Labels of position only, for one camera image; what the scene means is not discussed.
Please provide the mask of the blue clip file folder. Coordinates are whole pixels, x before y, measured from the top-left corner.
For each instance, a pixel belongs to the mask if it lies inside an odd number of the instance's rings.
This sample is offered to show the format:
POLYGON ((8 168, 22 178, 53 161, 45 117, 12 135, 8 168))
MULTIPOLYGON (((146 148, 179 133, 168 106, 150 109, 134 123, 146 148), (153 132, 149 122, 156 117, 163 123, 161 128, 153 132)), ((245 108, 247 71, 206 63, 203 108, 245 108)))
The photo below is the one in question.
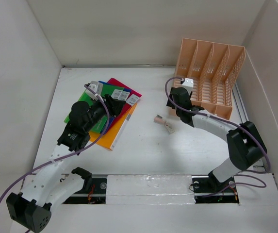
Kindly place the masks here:
POLYGON ((127 107, 130 107, 129 104, 126 103, 127 98, 129 97, 131 90, 125 86, 120 81, 111 78, 108 82, 99 81, 103 84, 101 96, 105 97, 106 95, 110 95, 112 99, 117 104, 113 104, 113 106, 109 107, 110 118, 108 128, 104 131, 107 133, 111 127, 113 127, 117 121, 126 113, 127 107))

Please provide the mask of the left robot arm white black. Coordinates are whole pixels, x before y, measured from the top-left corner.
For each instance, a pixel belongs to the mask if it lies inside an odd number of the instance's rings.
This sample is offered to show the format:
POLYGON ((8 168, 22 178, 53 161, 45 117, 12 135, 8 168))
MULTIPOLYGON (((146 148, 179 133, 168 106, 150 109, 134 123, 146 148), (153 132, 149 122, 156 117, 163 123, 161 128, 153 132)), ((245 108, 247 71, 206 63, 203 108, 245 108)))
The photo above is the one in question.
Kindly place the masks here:
POLYGON ((91 188, 92 174, 80 167, 73 169, 62 181, 62 174, 71 164, 71 159, 80 154, 90 141, 90 131, 104 117, 117 117, 125 105, 106 94, 97 97, 89 105, 78 101, 71 107, 68 122, 57 145, 49 157, 48 164, 42 166, 18 194, 11 193, 6 204, 13 221, 39 233, 47 226, 53 210, 77 191, 87 192, 91 188))

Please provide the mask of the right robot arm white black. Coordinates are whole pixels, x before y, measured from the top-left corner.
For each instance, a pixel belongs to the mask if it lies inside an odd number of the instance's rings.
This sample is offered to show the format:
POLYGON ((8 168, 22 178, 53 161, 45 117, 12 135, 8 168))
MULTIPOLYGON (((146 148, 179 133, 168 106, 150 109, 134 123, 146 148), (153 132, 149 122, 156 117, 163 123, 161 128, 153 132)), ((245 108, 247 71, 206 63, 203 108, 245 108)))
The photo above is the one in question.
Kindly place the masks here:
POLYGON ((211 115, 203 107, 193 105, 191 92, 183 87, 172 87, 166 94, 166 106, 174 109, 183 123, 207 131, 227 143, 228 158, 213 169, 202 183, 208 192, 221 191, 229 185, 233 176, 248 171, 258 160, 267 157, 267 148, 253 122, 236 124, 211 115))

